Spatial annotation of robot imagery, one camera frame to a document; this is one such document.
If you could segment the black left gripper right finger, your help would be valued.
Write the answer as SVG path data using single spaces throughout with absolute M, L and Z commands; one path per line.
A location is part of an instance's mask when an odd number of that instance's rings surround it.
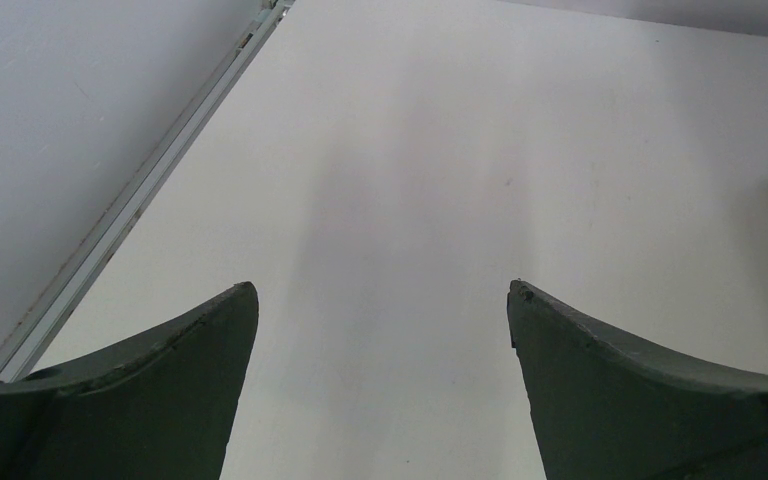
M 507 318 L 549 479 L 768 479 L 768 375 L 708 362 L 520 280 Z

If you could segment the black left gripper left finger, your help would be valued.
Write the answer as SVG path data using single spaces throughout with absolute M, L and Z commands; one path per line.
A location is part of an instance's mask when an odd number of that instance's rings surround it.
M 258 327 L 253 284 L 0 382 L 0 479 L 217 479 Z

